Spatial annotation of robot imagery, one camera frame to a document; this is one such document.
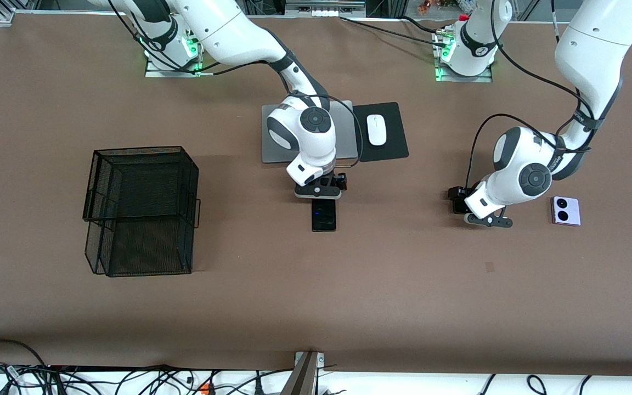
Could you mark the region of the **black slab smartphone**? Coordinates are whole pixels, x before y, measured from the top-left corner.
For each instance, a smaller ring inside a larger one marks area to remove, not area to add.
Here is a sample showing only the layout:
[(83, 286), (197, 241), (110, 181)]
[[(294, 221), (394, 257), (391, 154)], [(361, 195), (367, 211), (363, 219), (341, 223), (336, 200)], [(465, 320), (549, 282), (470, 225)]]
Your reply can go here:
[(337, 229), (336, 200), (313, 199), (311, 208), (313, 232), (329, 232)]

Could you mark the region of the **black mouse pad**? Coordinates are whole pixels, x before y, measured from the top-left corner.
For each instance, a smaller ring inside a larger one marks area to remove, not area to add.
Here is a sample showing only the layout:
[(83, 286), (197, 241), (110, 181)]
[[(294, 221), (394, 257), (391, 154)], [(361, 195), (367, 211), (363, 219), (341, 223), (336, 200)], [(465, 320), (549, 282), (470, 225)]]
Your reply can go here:
[[(361, 162), (401, 159), (409, 156), (407, 141), (400, 113), (396, 102), (358, 105), (353, 108), (359, 123), (359, 160)], [(366, 117), (371, 114), (383, 115), (386, 120), (388, 139), (383, 146), (372, 146), (367, 138)]]

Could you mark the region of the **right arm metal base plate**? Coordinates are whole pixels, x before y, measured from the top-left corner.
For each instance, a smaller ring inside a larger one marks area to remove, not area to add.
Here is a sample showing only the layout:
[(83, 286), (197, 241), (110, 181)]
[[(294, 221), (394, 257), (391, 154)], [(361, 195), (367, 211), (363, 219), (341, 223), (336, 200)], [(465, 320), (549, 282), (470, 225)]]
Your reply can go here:
[(163, 52), (157, 43), (142, 44), (147, 58), (145, 77), (192, 78), (202, 67), (203, 47), (189, 38), (174, 38)]

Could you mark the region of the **white computer mouse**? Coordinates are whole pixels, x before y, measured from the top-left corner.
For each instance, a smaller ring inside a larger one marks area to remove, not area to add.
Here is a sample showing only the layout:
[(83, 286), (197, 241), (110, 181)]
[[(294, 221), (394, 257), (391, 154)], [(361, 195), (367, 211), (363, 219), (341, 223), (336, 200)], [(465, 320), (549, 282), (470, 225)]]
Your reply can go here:
[(383, 115), (371, 114), (366, 117), (367, 138), (372, 146), (383, 146), (388, 139), (386, 120)]

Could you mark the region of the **white power strip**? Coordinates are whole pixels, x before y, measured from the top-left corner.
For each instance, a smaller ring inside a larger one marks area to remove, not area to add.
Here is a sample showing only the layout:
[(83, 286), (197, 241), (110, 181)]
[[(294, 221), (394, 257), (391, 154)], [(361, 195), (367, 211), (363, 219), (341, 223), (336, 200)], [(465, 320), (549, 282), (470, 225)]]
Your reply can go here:
[(365, 0), (284, 0), (284, 15), (297, 18), (366, 17)]

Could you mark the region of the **pink flip phone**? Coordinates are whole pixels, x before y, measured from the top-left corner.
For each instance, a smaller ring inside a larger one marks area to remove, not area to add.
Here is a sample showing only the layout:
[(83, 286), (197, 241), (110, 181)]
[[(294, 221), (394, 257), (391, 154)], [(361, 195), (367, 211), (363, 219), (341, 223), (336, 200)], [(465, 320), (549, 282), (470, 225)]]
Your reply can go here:
[(580, 227), (581, 210), (579, 200), (572, 197), (554, 196), (551, 198), (552, 223)]

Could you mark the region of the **silver laptop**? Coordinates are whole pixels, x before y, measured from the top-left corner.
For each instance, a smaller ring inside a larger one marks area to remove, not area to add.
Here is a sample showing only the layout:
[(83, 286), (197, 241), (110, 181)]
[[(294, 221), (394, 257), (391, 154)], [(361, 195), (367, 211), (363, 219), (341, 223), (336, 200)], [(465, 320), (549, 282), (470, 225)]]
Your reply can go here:
[[(337, 160), (354, 160), (358, 157), (358, 132), (357, 125), (351, 114), (353, 102), (344, 101), (345, 106), (331, 101), (330, 113), (335, 123), (336, 131), (336, 158)], [(262, 163), (288, 164), (296, 157), (297, 152), (286, 150), (271, 138), (267, 128), (267, 117), (278, 105), (270, 104), (262, 106)]]

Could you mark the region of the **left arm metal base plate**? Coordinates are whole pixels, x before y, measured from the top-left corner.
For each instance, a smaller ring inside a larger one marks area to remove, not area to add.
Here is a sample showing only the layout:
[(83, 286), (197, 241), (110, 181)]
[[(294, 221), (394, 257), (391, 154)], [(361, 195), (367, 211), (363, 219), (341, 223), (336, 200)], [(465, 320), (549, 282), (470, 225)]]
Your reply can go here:
[(437, 29), (431, 33), (434, 43), (442, 43), (444, 47), (433, 47), (434, 70), (436, 71), (437, 82), (476, 82), (489, 83), (492, 81), (492, 63), (494, 56), (484, 61), (485, 68), (476, 75), (464, 75), (450, 65), (455, 50), (459, 47), (454, 38), (454, 28), (449, 25), (442, 29)]

